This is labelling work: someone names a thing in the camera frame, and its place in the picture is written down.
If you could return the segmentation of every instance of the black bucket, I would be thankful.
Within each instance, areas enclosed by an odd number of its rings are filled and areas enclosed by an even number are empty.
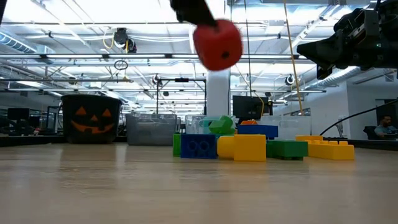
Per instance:
[[[61,97],[63,134],[69,143],[110,143],[116,138],[122,102],[108,96]]]

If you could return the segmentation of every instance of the lego brick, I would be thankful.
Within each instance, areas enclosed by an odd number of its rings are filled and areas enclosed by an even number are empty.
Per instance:
[[[257,124],[257,121],[242,121],[241,125]]]
[[[232,126],[232,119],[228,116],[222,116],[219,120],[211,122],[209,130],[212,134],[233,134],[235,129]]]
[[[181,134],[173,135],[173,156],[181,155]]]
[[[218,140],[222,136],[234,136],[234,134],[216,134],[216,139]]]
[[[274,157],[275,145],[273,144],[274,141],[267,141],[267,158]]]
[[[274,157],[306,157],[308,142],[306,141],[273,141]]]
[[[182,134],[181,158],[217,159],[214,134]]]
[[[238,134],[263,134],[267,138],[278,137],[278,126],[247,124],[238,126]]]
[[[308,154],[310,157],[332,159],[332,160],[355,160],[354,146],[341,141],[312,141],[308,145]]]
[[[295,138],[296,141],[305,141],[305,140],[323,140],[323,136],[296,136]]]
[[[233,159],[235,151],[234,136],[220,136],[217,140],[217,155],[221,159]]]
[[[266,161],[266,136],[262,134],[236,134],[234,161]]]
[[[283,156],[274,156],[275,159],[282,159],[282,160],[294,160],[294,161],[302,161],[304,157],[283,157]]]

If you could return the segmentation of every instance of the white pillar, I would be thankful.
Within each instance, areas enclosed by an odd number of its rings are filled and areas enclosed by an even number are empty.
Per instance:
[[[207,74],[207,115],[229,115],[229,69],[223,71],[208,71]]]

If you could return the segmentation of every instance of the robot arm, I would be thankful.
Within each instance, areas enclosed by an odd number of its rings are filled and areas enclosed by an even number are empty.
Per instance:
[[[380,3],[377,10],[355,9],[334,26],[335,34],[297,47],[297,52],[318,65],[318,79],[333,67],[398,68],[398,0]]]
[[[179,22],[187,21],[195,25],[217,26],[205,0],[170,0],[170,5]]]

